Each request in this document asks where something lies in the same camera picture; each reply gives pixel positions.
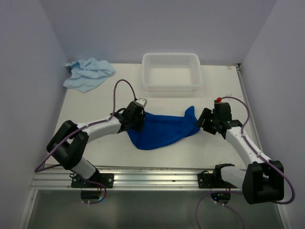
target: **dark blue fabric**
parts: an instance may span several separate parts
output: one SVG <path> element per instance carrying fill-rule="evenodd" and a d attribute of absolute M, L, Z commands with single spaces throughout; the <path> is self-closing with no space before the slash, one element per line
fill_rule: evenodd
<path fill-rule="evenodd" d="M 156 149 L 168 146 L 184 137 L 196 134 L 199 128 L 195 126 L 194 106 L 190 106 L 184 117 L 154 115 L 146 112 L 142 131 L 128 130 L 132 143 L 142 150 Z"/>

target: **folded towel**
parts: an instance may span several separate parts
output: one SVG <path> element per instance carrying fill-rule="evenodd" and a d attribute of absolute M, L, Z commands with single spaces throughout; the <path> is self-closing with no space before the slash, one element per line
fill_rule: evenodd
<path fill-rule="evenodd" d="M 154 115 L 146 112 L 142 131 L 128 130 L 132 143 L 142 150 L 168 146 L 184 137 L 196 134 L 200 128 L 195 126 L 194 106 L 190 106 L 184 117 Z"/>
<path fill-rule="evenodd" d="M 107 61 L 98 61 L 94 58 L 73 61 L 65 66 L 71 67 L 72 77 L 63 85 L 84 93 L 101 85 L 114 72 L 114 68 Z"/>

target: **plastic bin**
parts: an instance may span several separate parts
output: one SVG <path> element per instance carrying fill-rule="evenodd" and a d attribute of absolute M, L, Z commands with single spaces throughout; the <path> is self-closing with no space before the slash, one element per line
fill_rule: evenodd
<path fill-rule="evenodd" d="M 151 92 L 191 92 L 202 85 L 199 58 L 194 53 L 147 53 L 142 83 Z"/>

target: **light blue towel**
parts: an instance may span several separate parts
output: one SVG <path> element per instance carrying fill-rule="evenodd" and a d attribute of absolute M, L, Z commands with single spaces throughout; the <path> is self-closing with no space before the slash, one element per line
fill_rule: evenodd
<path fill-rule="evenodd" d="M 107 61 L 98 61 L 95 58 L 73 61 L 65 66 L 71 67 L 72 77 L 63 85 L 84 93 L 101 85 L 114 72 L 114 68 Z"/>

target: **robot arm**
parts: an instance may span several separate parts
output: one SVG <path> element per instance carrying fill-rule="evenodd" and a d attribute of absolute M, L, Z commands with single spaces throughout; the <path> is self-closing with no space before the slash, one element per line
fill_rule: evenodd
<path fill-rule="evenodd" d="M 247 170 L 243 171 L 232 164 L 216 165 L 213 174 L 199 174 L 202 179 L 214 182 L 214 186 L 230 183 L 243 191 L 249 204 L 282 200 L 284 198 L 284 179 L 274 169 L 259 158 L 242 135 L 242 124 L 232 120 L 231 108 L 228 103 L 215 101 L 214 109 L 205 108 L 196 123 L 204 131 L 215 135 L 220 133 L 237 151 Z M 260 156 L 269 161 L 282 172 L 283 165 L 272 161 L 249 138 L 248 141 L 259 152 Z"/>
<path fill-rule="evenodd" d="M 52 156 L 66 170 L 71 170 L 89 181 L 99 182 L 101 179 L 99 171 L 82 156 L 86 145 L 106 135 L 118 134 L 128 129 L 141 130 L 145 119 L 144 107 L 146 104 L 146 99 L 132 101 L 127 108 L 115 112 L 110 120 L 108 116 L 90 123 L 76 124 L 71 120 L 66 121 L 49 142 L 47 151 L 51 152 L 69 134 L 86 126 L 87 128 L 73 136 L 71 142 L 66 141 L 59 146 Z"/>

